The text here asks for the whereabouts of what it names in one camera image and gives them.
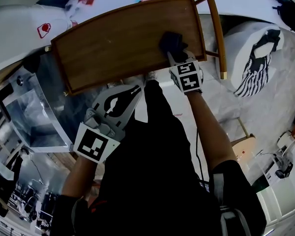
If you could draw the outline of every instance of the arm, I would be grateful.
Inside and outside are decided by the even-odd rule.
[[[208,169],[227,160],[235,160],[231,142],[220,124],[215,119],[202,95],[197,91],[186,93],[195,118],[199,137],[206,157]]]
[[[96,167],[97,163],[80,156],[64,183],[62,195],[73,198],[84,196],[92,185]]]

